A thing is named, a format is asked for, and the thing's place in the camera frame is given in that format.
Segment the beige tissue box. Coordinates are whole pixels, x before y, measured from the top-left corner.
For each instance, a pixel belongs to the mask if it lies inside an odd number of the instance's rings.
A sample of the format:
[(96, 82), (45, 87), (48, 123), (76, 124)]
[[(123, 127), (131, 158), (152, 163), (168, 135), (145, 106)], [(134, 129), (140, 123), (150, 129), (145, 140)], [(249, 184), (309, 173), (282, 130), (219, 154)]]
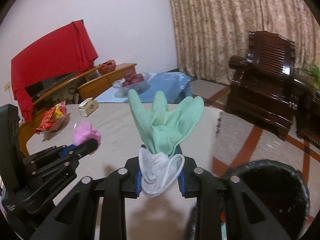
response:
[(87, 98), (78, 107), (78, 112), (81, 117), (88, 117), (96, 109), (99, 108), (98, 102), (93, 98)]

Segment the pink tissue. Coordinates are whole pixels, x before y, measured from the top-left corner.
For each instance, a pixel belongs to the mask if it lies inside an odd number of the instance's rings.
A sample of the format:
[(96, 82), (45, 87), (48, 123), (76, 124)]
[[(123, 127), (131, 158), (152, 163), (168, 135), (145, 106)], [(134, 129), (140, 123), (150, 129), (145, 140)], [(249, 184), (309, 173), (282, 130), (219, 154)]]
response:
[(88, 121), (82, 120), (79, 124), (74, 125), (73, 145), (79, 146), (80, 144), (95, 139), (98, 144), (101, 143), (101, 134), (96, 130)]

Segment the red apples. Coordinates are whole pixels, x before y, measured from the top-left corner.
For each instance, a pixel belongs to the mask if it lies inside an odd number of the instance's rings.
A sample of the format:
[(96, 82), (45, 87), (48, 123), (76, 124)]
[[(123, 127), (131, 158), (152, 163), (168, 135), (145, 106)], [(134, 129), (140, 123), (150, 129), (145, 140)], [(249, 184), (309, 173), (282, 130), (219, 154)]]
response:
[(122, 87), (127, 87), (129, 85), (139, 83), (144, 81), (142, 74), (136, 74), (133, 70), (127, 70), (124, 75), (125, 81), (122, 83)]

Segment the wooden TV cabinet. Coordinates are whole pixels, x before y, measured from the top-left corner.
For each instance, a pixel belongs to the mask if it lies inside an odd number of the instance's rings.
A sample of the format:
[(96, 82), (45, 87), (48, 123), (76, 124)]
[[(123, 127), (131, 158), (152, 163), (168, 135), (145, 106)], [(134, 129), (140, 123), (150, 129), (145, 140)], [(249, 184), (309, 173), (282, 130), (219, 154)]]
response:
[(69, 79), (61, 84), (46, 91), (38, 99), (33, 101), (33, 111), (31, 122), (22, 122), (19, 127), (19, 144), (22, 153), (25, 156), (29, 155), (27, 150), (27, 142), (35, 134), (35, 128), (40, 124), (42, 116), (47, 109), (53, 106), (53, 97), (62, 92), (68, 92), (74, 89), (79, 93), (81, 99), (88, 97), (96, 98), (104, 91), (112, 87), (112, 83), (124, 77), (126, 71), (136, 70), (135, 63), (122, 63), (116, 66), (115, 70), (105, 74), (99, 75), (98, 67), (95, 66), (90, 70), (79, 74), (72, 75)]

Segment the floral beige curtain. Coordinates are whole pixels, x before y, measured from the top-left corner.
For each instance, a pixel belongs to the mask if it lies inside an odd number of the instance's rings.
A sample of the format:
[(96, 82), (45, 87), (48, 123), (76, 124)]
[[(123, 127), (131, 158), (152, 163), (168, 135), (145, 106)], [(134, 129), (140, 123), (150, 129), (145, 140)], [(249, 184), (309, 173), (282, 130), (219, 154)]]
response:
[(231, 56), (245, 56), (250, 31), (296, 45), (296, 64), (319, 61), (319, 23), (304, 0), (170, 0), (181, 72), (230, 84)]

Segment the blue tablecloth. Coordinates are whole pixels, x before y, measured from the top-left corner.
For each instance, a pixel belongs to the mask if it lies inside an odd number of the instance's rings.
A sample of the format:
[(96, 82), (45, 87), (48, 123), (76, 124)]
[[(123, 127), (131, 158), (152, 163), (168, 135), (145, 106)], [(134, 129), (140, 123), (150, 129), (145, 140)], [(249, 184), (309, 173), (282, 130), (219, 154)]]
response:
[[(151, 103), (157, 91), (164, 92), (167, 102), (178, 104), (185, 97), (192, 96), (190, 85), (191, 78), (180, 72), (150, 73), (146, 82), (146, 91), (138, 92), (142, 103)], [(98, 103), (127, 103), (127, 96), (116, 96), (117, 88), (111, 87), (100, 94), (96, 101)]]

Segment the red cloth cover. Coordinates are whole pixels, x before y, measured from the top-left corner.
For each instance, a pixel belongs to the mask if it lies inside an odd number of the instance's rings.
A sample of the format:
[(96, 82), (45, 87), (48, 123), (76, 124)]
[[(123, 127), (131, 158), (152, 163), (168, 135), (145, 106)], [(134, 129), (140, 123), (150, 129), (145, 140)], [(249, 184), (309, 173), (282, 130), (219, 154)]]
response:
[(33, 103), (27, 87), (56, 76), (86, 71), (97, 58), (82, 20), (56, 29), (23, 49), (11, 60), (11, 87), (22, 117), (32, 120)]

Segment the dark wooden side table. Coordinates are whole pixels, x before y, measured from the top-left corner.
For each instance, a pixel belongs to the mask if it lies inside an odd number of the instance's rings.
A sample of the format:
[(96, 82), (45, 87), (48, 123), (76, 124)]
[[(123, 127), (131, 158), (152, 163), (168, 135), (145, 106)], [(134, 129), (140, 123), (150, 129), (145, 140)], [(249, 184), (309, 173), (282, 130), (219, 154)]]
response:
[(297, 137), (319, 148), (319, 122), (319, 89), (308, 88), (298, 102)]

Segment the glass fruit bowl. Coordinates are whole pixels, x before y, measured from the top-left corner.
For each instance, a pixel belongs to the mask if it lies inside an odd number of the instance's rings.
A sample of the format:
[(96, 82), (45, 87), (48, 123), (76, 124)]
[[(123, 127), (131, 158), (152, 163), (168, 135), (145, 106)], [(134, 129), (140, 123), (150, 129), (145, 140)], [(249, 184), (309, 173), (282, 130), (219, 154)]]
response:
[(124, 78), (114, 81), (114, 83), (112, 84), (112, 87), (116, 89), (114, 96), (116, 98), (125, 98), (127, 97), (128, 92), (132, 89), (135, 90), (138, 94), (142, 94), (146, 92), (150, 88), (148, 81), (151, 75), (149, 73), (140, 73), (140, 74), (143, 75), (144, 81), (129, 85), (127, 87), (122, 87), (122, 83), (125, 81)]

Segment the green potted plant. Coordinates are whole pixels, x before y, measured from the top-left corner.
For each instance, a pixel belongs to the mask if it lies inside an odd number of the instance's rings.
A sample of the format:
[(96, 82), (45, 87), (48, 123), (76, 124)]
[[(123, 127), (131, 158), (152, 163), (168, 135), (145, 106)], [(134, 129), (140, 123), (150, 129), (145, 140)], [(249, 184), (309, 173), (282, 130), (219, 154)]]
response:
[(306, 75), (313, 83), (313, 86), (319, 89), (320, 85), (320, 67), (315, 61), (304, 64), (302, 72)]

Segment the black lined trash bin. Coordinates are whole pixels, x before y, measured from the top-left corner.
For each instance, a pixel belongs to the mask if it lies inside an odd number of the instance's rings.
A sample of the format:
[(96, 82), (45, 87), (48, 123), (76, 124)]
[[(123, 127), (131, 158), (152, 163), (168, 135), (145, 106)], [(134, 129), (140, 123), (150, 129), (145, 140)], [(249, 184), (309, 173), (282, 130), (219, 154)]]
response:
[[(299, 239), (310, 211), (310, 194), (302, 173), (290, 165), (261, 159), (229, 168), (221, 179), (237, 176), (258, 196), (289, 235)], [(184, 239), (195, 239), (196, 205), (190, 213)], [(222, 239), (227, 239), (221, 213)]]

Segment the red snack bag bowl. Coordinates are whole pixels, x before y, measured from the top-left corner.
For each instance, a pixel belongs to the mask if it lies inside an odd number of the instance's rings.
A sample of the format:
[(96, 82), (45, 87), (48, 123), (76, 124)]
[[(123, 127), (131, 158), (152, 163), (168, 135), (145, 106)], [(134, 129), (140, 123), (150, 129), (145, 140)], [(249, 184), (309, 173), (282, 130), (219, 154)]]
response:
[(69, 120), (70, 114), (64, 100), (45, 111), (39, 126), (35, 128), (35, 134), (42, 135), (44, 140), (50, 140), (65, 128)]

